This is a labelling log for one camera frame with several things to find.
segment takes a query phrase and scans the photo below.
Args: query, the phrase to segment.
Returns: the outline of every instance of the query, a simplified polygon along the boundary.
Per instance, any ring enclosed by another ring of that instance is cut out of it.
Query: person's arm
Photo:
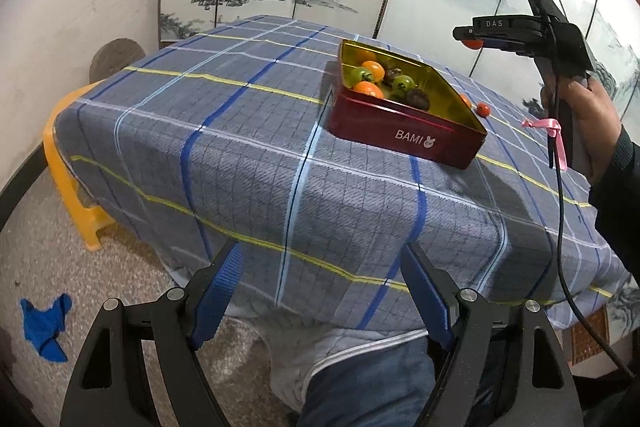
[[[589,194],[596,230],[625,268],[640,280],[640,147],[622,128],[602,179]]]

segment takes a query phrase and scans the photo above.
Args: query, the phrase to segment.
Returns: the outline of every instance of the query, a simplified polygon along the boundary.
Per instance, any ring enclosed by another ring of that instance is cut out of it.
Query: green tomato
[[[407,74],[401,74],[394,78],[394,93],[400,97],[404,97],[409,89],[415,88],[414,80]]]
[[[344,78],[344,83],[349,89],[362,81],[373,82],[373,74],[367,70],[367,68],[359,67],[353,68],[353,70]]]

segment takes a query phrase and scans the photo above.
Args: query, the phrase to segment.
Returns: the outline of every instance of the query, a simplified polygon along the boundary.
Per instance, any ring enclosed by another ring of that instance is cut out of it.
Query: floor
[[[102,303],[152,301],[172,281],[154,252],[118,226],[102,232],[102,249],[84,248],[45,171],[0,232],[0,362],[45,427],[59,424],[68,379]],[[24,340],[20,298],[38,309],[68,293],[73,306],[59,343],[66,363],[41,359]],[[164,427],[177,426],[162,383],[153,343],[145,342],[152,394]],[[286,426],[289,408],[270,391],[266,346],[247,327],[224,320],[216,338],[198,352],[209,384],[233,426]]]

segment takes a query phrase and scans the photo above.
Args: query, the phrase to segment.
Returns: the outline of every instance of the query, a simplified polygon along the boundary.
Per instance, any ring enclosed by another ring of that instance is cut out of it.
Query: white wall
[[[41,141],[54,105],[88,83],[116,38],[158,48],[158,0],[0,0],[0,187]]]

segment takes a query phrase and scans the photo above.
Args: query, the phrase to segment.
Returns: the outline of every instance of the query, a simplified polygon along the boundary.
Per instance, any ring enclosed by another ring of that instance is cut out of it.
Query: plaid tablecloth
[[[471,78],[389,46],[492,106],[484,146],[459,171],[337,139],[325,122],[342,38],[386,46],[273,16],[195,35],[76,100],[56,121],[58,147],[179,283],[230,235],[244,251],[241,286],[255,296],[338,327],[412,330],[422,323],[398,254],[418,241],[461,287],[504,303],[537,299],[556,327],[571,324],[545,136]],[[585,179],[563,179],[564,270],[589,314],[627,273],[594,231]]]

